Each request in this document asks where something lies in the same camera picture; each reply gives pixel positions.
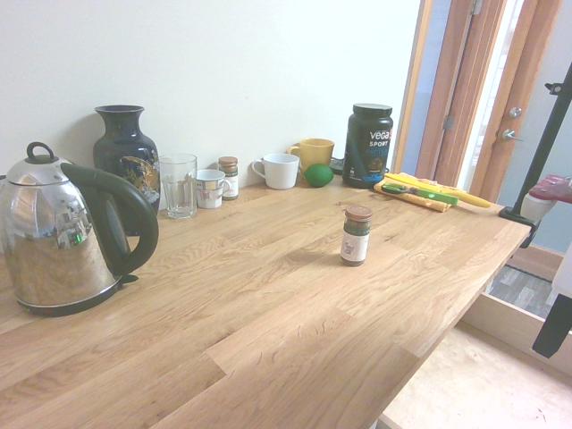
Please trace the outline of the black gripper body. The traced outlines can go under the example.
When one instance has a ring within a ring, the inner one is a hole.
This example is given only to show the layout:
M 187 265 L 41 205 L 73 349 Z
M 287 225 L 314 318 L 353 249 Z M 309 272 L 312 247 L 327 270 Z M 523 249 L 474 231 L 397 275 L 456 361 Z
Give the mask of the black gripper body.
M 556 298 L 532 349 L 551 358 L 566 339 L 572 325 L 572 300 L 562 294 Z

